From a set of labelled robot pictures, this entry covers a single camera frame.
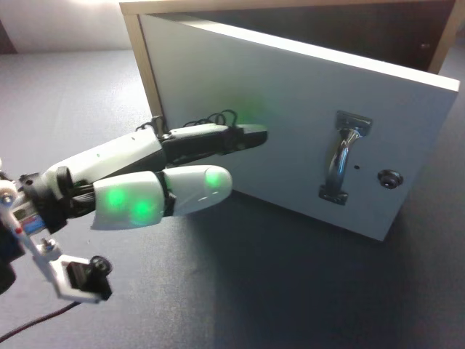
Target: white wall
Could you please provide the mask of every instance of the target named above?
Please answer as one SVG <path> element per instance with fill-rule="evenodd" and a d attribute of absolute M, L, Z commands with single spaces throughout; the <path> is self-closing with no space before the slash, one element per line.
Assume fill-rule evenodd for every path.
<path fill-rule="evenodd" d="M 118 0 L 0 0 L 19 53 L 131 49 Z"/>

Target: open door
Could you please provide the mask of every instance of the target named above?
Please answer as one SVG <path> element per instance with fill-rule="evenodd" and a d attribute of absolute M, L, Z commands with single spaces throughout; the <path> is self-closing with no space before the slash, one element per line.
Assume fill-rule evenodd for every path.
<path fill-rule="evenodd" d="M 243 193 L 384 239 L 458 81 L 184 15 L 140 21 L 168 128 L 230 108 L 269 129 L 260 148 L 199 163 L 227 168 Z"/>

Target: gray table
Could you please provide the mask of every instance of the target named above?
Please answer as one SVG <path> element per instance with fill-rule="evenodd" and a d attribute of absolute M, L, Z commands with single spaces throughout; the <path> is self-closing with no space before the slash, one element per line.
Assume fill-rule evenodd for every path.
<path fill-rule="evenodd" d="M 465 80 L 465 49 L 442 75 Z M 239 193 L 138 230 L 90 231 L 89 215 L 55 236 L 113 262 L 113 296 L 3 348 L 463 348 L 464 107 L 465 90 L 384 243 Z M 0 56 L 0 157 L 14 177 L 149 116 L 132 52 Z M 66 304 L 29 256 L 13 266 L 1 333 Z"/>

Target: lock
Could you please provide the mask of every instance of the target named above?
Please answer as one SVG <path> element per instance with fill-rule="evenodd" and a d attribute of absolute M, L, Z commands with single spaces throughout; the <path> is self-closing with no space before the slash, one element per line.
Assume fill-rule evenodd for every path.
<path fill-rule="evenodd" d="M 403 177 L 399 172 L 392 171 L 391 169 L 383 169 L 378 173 L 378 179 L 381 186 L 386 189 L 395 189 L 404 183 Z"/>

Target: chrome handle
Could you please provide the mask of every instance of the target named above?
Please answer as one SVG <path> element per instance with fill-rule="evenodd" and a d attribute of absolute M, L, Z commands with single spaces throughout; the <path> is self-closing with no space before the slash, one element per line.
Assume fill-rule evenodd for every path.
<path fill-rule="evenodd" d="M 347 167 L 347 159 L 355 141 L 365 137 L 370 131 L 372 121 L 363 116 L 338 111 L 336 128 L 341 140 L 331 159 L 324 185 L 320 186 L 320 194 L 324 200 L 338 205 L 345 205 L 349 194 L 342 191 L 342 183 Z"/>

